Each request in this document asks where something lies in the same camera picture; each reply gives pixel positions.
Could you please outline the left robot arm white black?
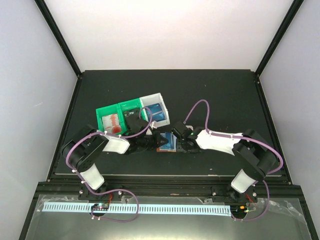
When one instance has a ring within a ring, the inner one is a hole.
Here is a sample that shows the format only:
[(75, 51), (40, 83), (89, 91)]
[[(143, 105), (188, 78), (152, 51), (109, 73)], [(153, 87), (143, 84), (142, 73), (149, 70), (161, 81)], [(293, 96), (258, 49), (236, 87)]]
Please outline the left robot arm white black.
[(131, 115), (125, 117), (128, 131), (125, 135), (102, 132), (90, 125), (82, 128), (61, 150), (66, 165), (87, 184), (89, 193), (97, 200), (108, 192), (105, 179), (100, 174), (96, 160), (102, 152), (130, 155), (139, 150), (153, 150), (169, 143), (158, 130), (153, 130), (151, 122)]

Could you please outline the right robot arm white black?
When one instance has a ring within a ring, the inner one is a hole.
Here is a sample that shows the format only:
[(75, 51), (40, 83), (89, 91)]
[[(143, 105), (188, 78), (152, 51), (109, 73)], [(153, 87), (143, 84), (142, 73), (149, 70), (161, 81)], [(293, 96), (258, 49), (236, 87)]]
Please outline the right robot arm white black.
[(281, 155), (254, 130), (231, 134), (203, 127), (193, 129), (177, 122), (171, 133), (176, 137), (177, 151), (197, 153), (214, 150), (238, 159), (241, 169), (227, 189), (228, 198), (234, 202), (240, 201), (250, 186), (280, 170), (284, 163)]

